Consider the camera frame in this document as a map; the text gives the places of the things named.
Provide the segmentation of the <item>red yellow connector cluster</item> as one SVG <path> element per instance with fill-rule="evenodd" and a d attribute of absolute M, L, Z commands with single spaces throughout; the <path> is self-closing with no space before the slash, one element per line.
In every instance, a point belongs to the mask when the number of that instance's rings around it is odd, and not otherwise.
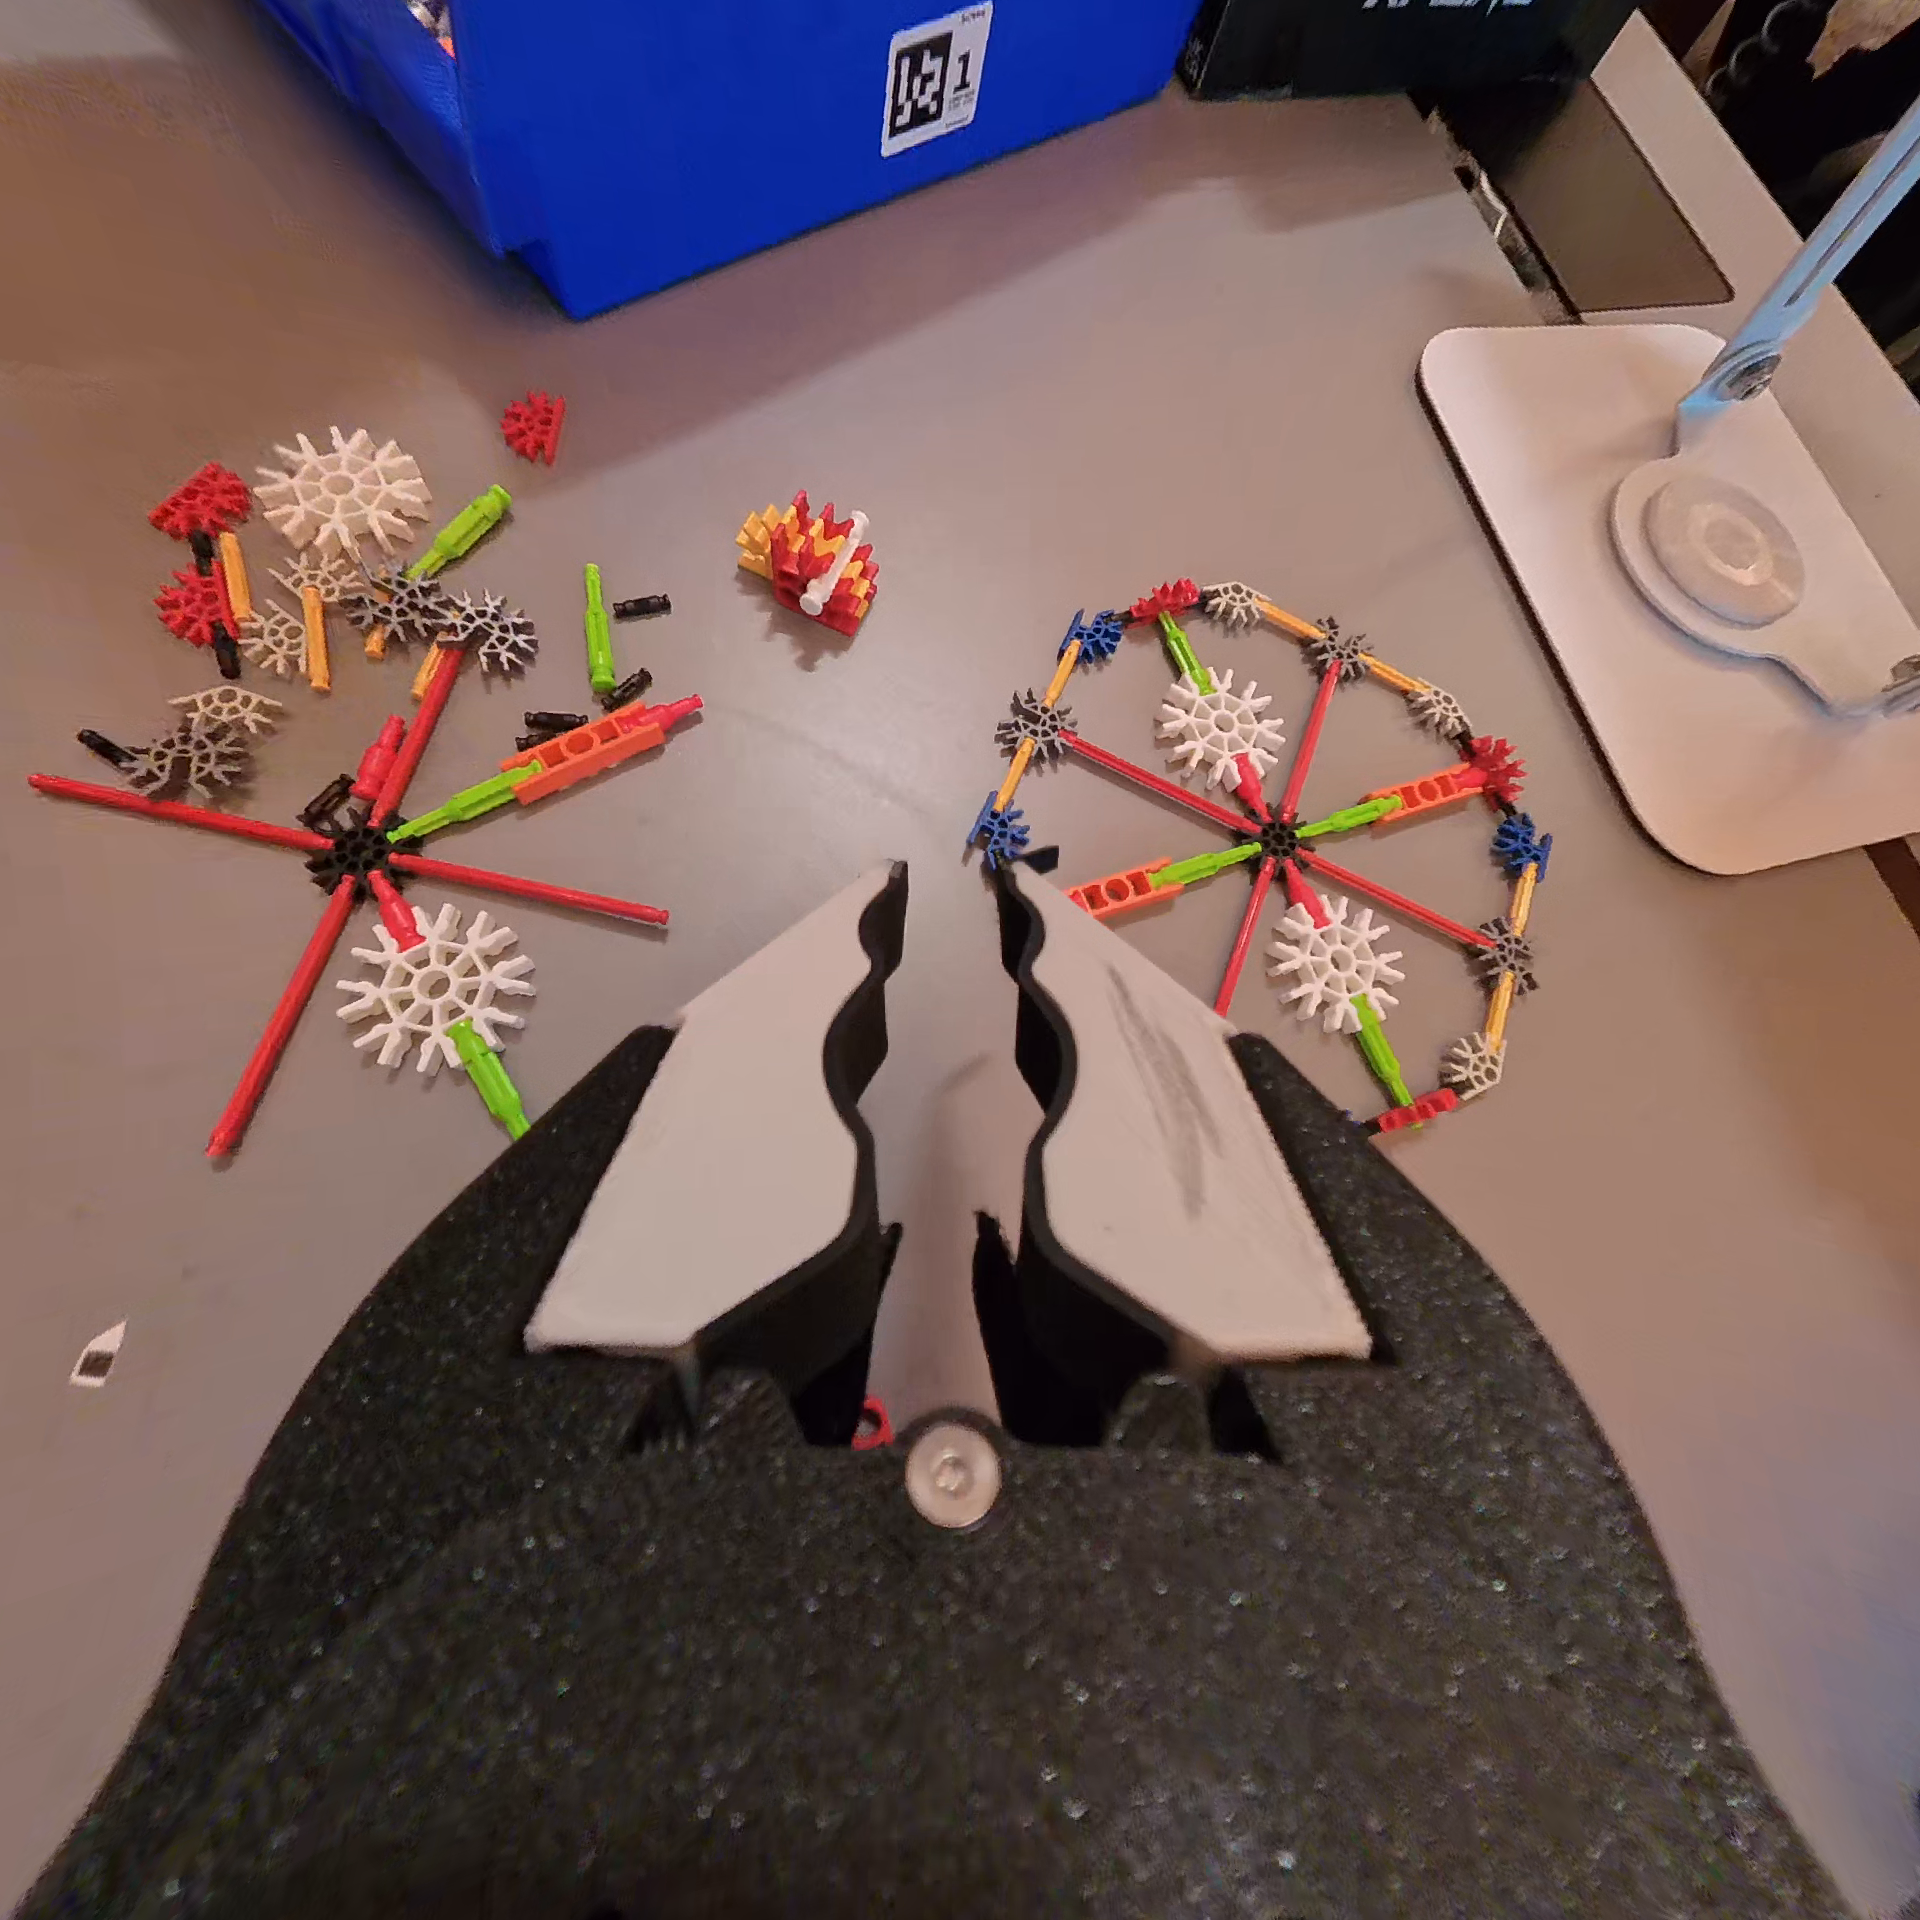
<path fill-rule="evenodd" d="M 736 565 L 767 580 L 782 607 L 831 633 L 857 635 L 879 589 L 871 517 L 814 510 L 807 491 L 752 511 L 736 531 Z"/>

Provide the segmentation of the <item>blue plastic bin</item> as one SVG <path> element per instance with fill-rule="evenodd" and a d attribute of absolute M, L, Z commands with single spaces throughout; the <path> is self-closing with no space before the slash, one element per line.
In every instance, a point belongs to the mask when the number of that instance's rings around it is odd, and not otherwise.
<path fill-rule="evenodd" d="M 576 320 L 1140 104 L 1196 4 L 995 1 L 969 127 L 881 155 L 902 28 L 958 1 L 267 1 L 494 255 Z"/>

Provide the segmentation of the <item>large white snowflake connector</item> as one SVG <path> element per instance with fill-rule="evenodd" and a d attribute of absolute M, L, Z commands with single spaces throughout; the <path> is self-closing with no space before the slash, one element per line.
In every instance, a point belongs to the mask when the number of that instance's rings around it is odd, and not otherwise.
<path fill-rule="evenodd" d="M 291 545 L 350 559 L 395 557 L 433 504 L 419 461 L 393 439 L 339 425 L 326 446 L 307 435 L 279 444 L 275 464 L 257 468 L 254 497 Z"/>

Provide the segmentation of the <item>white printed tag sticker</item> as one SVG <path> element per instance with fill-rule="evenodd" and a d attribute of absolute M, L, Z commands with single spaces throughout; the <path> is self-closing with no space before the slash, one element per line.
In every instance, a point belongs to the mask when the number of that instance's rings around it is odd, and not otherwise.
<path fill-rule="evenodd" d="M 902 28 L 884 59 L 881 155 L 898 157 L 969 127 L 993 33 L 993 4 Z"/>

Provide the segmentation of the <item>white flat stand base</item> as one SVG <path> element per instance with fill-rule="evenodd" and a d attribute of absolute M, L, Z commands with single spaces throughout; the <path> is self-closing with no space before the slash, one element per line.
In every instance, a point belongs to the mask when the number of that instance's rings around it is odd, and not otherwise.
<path fill-rule="evenodd" d="M 1745 875 L 1916 833 L 1916 617 L 1777 397 L 1675 423 L 1719 349 L 1673 323 L 1454 326 L 1419 389 L 1630 811 Z M 1794 607 L 1743 621 L 1680 588 L 1646 539 L 1680 473 L 1788 531 Z"/>

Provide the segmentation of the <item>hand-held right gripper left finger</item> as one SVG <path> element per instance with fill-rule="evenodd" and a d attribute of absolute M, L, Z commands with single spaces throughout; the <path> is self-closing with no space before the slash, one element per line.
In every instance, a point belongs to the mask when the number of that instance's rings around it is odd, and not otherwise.
<path fill-rule="evenodd" d="M 906 942 L 889 860 L 689 1000 L 523 1331 L 529 1353 L 668 1366 L 689 1409 L 726 1371 L 854 1448 L 898 1233 L 859 1097 Z"/>

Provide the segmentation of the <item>black printed cardboard box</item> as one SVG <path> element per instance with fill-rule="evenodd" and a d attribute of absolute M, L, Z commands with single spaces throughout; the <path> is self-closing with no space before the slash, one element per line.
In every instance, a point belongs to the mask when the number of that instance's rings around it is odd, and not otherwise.
<path fill-rule="evenodd" d="M 1635 1 L 1202 1 L 1175 75 L 1199 100 L 1578 80 L 1635 11 Z"/>

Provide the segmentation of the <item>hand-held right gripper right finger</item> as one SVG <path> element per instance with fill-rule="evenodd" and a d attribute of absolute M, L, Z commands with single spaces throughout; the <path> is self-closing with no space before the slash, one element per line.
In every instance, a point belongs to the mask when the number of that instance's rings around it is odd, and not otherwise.
<path fill-rule="evenodd" d="M 1018 1248 L 977 1256 L 1001 1425 L 1049 1448 L 1276 1453 L 1251 1371 L 1370 1360 L 1376 1337 L 1242 1033 L 1031 864 L 995 893 L 1041 1104 Z"/>

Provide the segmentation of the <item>half-built spoke toy model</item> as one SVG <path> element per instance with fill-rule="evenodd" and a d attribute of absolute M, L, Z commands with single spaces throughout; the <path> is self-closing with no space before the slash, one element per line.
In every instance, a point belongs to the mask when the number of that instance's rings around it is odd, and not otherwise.
<path fill-rule="evenodd" d="M 447 657 L 433 675 L 416 717 L 388 715 L 369 744 L 364 768 L 337 779 L 331 807 L 311 807 L 302 823 L 282 828 L 219 811 L 143 796 L 135 789 L 82 782 L 62 774 L 28 774 L 30 790 L 73 805 L 121 811 L 130 817 L 212 832 L 254 846 L 279 847 L 304 860 L 307 875 L 323 888 L 326 909 L 282 990 L 254 1052 L 207 1142 L 211 1160 L 231 1160 L 282 1064 L 320 975 L 359 905 L 374 905 L 380 947 L 364 950 L 382 975 L 354 999 L 353 1013 L 375 1022 L 380 1062 L 393 1067 L 410 1052 L 447 1061 L 488 1089 L 494 1117 L 512 1133 L 526 1131 L 523 1108 L 508 1097 L 508 1073 L 496 1061 L 496 999 L 523 988 L 523 967 L 500 963 L 508 944 L 496 923 L 468 931 L 457 944 L 452 918 L 424 918 L 406 893 L 410 879 L 433 879 L 515 902 L 550 905 L 600 920 L 665 931 L 665 907 L 583 892 L 555 881 L 464 865 L 424 853 L 436 832 L 472 825 L 491 811 L 529 808 L 569 793 L 642 756 L 656 755 L 684 726 L 704 715 L 695 693 L 672 701 L 641 694 L 601 710 L 578 726 L 559 731 L 536 747 L 498 763 L 488 782 L 472 783 L 441 807 L 403 821 L 425 747 L 441 721 L 460 661 Z"/>

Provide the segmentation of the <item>dark grey snowflake connector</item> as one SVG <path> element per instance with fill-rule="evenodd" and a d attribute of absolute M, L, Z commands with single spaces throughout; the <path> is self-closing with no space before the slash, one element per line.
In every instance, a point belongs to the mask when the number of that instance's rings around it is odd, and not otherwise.
<path fill-rule="evenodd" d="M 538 661 L 536 621 L 494 592 L 452 592 L 444 605 L 440 645 L 472 655 L 484 675 L 511 679 Z"/>
<path fill-rule="evenodd" d="M 406 566 L 380 566 L 347 583 L 342 605 L 369 637 L 398 633 L 403 640 L 436 640 L 460 614 L 440 580 L 416 579 Z"/>

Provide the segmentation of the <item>colourful toy wheel model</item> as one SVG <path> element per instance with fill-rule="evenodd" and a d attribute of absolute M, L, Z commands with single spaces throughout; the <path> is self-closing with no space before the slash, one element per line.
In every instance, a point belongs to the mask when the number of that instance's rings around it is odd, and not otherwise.
<path fill-rule="evenodd" d="M 1256 679 L 1236 679 L 1201 655 L 1190 617 L 1226 633 L 1278 633 L 1298 649 L 1312 693 L 1296 733 Z M 1130 633 L 1155 633 L 1171 668 L 1155 721 L 1166 772 L 1098 744 L 1066 701 L 1073 676 L 1113 661 Z M 1314 813 L 1308 782 L 1335 700 L 1356 686 L 1398 694 L 1410 725 L 1433 735 L 1447 761 Z M 1530 925 L 1547 877 L 1553 833 L 1522 807 L 1522 756 L 1504 735 L 1476 731 L 1450 689 L 1384 661 L 1368 637 L 1335 620 L 1287 612 L 1249 583 L 1175 579 L 1128 607 L 1075 612 L 1049 680 L 1014 696 L 995 744 L 1006 768 L 964 841 L 988 872 L 1018 862 L 1042 864 L 1018 793 L 1026 777 L 1060 761 L 1086 763 L 1223 832 L 1220 847 L 1137 862 L 1075 884 L 1068 899 L 1096 920 L 1116 920 L 1171 902 L 1220 872 L 1247 872 L 1249 905 L 1214 1008 L 1220 1016 L 1230 1013 L 1249 959 L 1263 958 L 1298 1019 L 1358 1046 L 1385 1097 L 1384 1110 L 1362 1124 L 1368 1133 L 1423 1131 L 1499 1087 L 1514 1009 L 1538 988 Z M 1504 909 L 1492 918 L 1467 923 L 1338 860 L 1362 832 L 1400 832 L 1465 807 L 1492 813 L 1490 860 L 1504 884 Z M 1400 1005 L 1398 990 L 1406 980 L 1403 956 L 1392 947 L 1401 925 L 1454 947 L 1481 995 L 1476 1025 L 1447 1046 L 1431 1087 L 1409 1080 L 1385 1035 L 1385 1016 Z"/>

